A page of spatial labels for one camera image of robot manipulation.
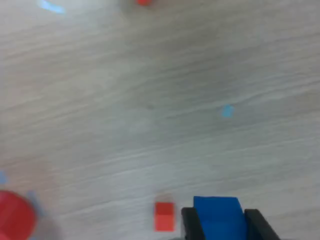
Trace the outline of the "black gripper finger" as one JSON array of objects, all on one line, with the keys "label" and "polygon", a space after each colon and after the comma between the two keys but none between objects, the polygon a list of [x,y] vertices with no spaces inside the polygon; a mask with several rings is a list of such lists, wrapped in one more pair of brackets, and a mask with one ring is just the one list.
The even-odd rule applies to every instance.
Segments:
[{"label": "black gripper finger", "polygon": [[181,209],[181,216],[185,240],[206,239],[200,218],[194,207],[183,207]]},{"label": "black gripper finger", "polygon": [[258,209],[245,209],[247,240],[281,240]]}]

